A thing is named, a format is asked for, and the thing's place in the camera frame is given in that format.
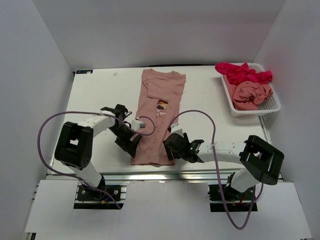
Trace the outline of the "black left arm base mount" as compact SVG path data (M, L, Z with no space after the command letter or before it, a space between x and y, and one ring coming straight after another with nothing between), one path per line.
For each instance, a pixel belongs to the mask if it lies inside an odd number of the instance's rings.
M77 187L73 208L75 210L120 210L124 205L127 186L107 184L105 190L114 198L120 208L107 194L95 192L82 184Z

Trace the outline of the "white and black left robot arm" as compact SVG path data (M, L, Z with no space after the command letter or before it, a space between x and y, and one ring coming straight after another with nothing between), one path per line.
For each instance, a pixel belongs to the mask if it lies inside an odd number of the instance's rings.
M54 158L89 184L88 193L96 200L105 196L106 187L103 176L91 163L93 139L109 129L116 136L115 143L134 158L142 138L136 131L144 128L146 124L135 119L126 125L125 119L128 115L130 115L128 109L124 105L117 104L115 108L101 108L100 114L82 122L68 121L62 126Z

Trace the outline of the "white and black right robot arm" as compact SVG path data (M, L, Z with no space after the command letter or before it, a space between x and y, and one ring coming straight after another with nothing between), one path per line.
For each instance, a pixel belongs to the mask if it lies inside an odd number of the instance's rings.
M243 165L232 174L225 187L226 195L236 200L253 186L278 183L285 155L256 135L249 135L243 142L210 144L203 139L189 141L184 133L171 134L163 141L168 159L183 159L189 163L225 162Z

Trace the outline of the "dusty pink t shirt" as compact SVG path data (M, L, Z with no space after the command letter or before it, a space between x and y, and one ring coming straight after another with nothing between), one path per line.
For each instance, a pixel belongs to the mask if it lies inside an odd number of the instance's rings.
M172 119L180 112L180 102L184 93L186 76L176 71L159 72L145 69L141 75L141 88L137 106L137 117L147 116L145 128L139 129L143 136L136 148L132 165L174 165L169 160L163 141L171 134L168 131Z

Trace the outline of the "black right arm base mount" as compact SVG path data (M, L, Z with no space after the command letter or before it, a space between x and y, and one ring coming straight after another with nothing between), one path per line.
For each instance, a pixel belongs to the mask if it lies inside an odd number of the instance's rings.
M211 213L225 213L222 196L218 184L209 184L208 193L209 206ZM238 195L225 192L224 198L227 209L231 213L235 212L248 212L252 200L255 197L254 187L248 188L245 192L239 193Z

